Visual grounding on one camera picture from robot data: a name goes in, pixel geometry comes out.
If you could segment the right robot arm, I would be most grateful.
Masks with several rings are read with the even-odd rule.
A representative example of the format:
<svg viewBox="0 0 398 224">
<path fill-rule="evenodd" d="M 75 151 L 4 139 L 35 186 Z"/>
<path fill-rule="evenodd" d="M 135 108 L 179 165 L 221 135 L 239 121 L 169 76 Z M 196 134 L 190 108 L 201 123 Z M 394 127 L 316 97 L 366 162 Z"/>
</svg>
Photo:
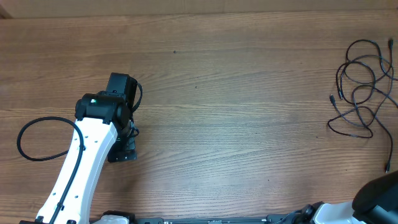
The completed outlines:
<svg viewBox="0 0 398 224">
<path fill-rule="evenodd" d="M 350 202 L 307 205 L 293 222 L 397 224 L 397 172 L 368 182 Z"/>
</svg>

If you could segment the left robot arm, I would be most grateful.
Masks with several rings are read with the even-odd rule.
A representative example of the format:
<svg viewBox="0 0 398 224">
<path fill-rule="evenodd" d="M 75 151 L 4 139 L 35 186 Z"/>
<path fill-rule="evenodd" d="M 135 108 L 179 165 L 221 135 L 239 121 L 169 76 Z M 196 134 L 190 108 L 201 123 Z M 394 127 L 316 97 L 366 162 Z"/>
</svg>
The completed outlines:
<svg viewBox="0 0 398 224">
<path fill-rule="evenodd" d="M 74 128 L 69 150 L 57 181 L 34 223 L 89 223 L 91 204 L 100 173 L 106 161 L 122 162 L 136 158 L 135 138 L 139 130 L 133 114 L 141 100 L 142 85 L 123 73 L 112 73 L 104 91 L 85 94 L 75 106 L 75 121 L 56 116 L 28 122 L 17 137 L 17 150 L 32 161 L 21 146 L 25 130 L 41 121 L 62 121 Z"/>
</svg>

